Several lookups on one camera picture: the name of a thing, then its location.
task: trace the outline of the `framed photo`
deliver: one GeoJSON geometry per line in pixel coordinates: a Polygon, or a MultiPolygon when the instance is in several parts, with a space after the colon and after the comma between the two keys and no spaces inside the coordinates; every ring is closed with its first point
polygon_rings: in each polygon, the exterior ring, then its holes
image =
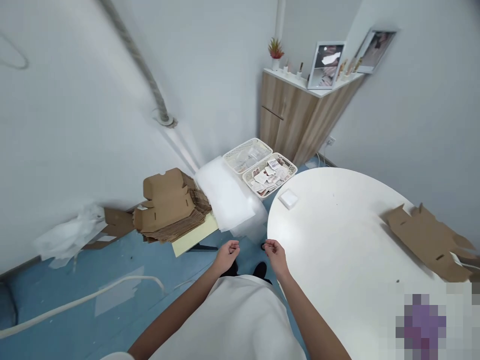
{"type": "Polygon", "coordinates": [[[307,89],[333,89],[344,48],[344,41],[319,41],[316,43],[307,89]]]}
{"type": "Polygon", "coordinates": [[[372,27],[358,49],[355,58],[361,59],[358,73],[372,74],[384,57],[399,30],[396,28],[372,27]]]}

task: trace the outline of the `potted plant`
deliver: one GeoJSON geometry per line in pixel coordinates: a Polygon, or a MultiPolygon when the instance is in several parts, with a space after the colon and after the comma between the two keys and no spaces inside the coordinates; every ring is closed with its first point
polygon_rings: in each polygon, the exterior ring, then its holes
{"type": "Polygon", "coordinates": [[[280,40],[272,37],[270,44],[268,45],[268,52],[271,56],[271,69],[273,71],[277,71],[280,66],[280,58],[285,54],[282,51],[282,44],[280,43],[280,40]]]}

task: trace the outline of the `white shelf top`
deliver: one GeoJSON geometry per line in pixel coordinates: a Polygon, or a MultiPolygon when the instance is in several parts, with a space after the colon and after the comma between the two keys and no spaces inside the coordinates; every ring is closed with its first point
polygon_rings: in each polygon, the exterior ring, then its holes
{"type": "Polygon", "coordinates": [[[297,78],[295,77],[295,74],[293,74],[291,72],[288,73],[288,74],[285,74],[283,72],[283,70],[281,70],[281,69],[279,69],[277,71],[273,71],[272,69],[269,69],[269,68],[264,68],[263,71],[268,73],[268,74],[273,75],[277,79],[283,80],[283,81],[293,85],[296,88],[299,88],[300,90],[303,90],[307,93],[310,93],[310,94],[316,96],[317,98],[322,98],[325,95],[331,93],[332,91],[334,91],[338,88],[341,88],[343,85],[351,83],[353,80],[356,80],[356,79],[358,79],[358,78],[360,78],[364,75],[362,73],[357,72],[353,75],[350,75],[350,77],[348,78],[347,81],[341,81],[341,80],[335,81],[335,85],[333,86],[333,89],[309,90],[309,89],[307,89],[307,84],[308,84],[307,79],[302,77],[300,80],[297,80],[297,78]]]}

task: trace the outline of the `stack of cardboard boxes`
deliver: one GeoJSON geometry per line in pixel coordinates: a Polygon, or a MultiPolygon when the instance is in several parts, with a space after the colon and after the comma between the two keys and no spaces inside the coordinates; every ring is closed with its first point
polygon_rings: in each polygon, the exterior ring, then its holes
{"type": "Polygon", "coordinates": [[[174,242],[205,221],[212,211],[194,180],[178,168],[143,181],[142,202],[133,212],[135,229],[143,241],[174,242]]]}

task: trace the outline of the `white pot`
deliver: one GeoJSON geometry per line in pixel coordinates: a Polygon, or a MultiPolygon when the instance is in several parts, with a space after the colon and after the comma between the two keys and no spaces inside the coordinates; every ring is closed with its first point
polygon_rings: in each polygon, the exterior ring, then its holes
{"type": "Polygon", "coordinates": [[[272,59],[271,60],[271,69],[273,71],[277,71],[280,67],[280,59],[272,59]]]}

